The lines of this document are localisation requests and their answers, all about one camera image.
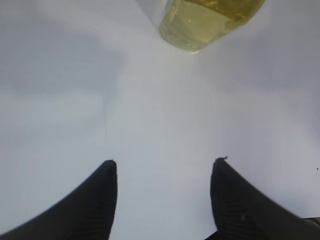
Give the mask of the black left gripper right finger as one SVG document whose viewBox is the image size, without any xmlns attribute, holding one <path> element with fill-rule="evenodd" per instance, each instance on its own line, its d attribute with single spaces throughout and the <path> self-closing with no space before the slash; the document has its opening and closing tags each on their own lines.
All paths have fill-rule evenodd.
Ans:
<svg viewBox="0 0 320 240">
<path fill-rule="evenodd" d="M 217 158 L 210 178 L 216 231 L 209 240 L 318 240 L 320 219 L 300 218 L 272 201 L 226 161 Z"/>
</svg>

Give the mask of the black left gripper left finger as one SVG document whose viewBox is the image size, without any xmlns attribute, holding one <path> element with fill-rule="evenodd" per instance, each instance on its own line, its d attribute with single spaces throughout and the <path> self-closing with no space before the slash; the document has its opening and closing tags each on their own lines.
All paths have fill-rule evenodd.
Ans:
<svg viewBox="0 0 320 240">
<path fill-rule="evenodd" d="M 117 164 L 104 161 L 55 205 L 2 234 L 2 240 L 107 240 L 117 205 Z"/>
</svg>

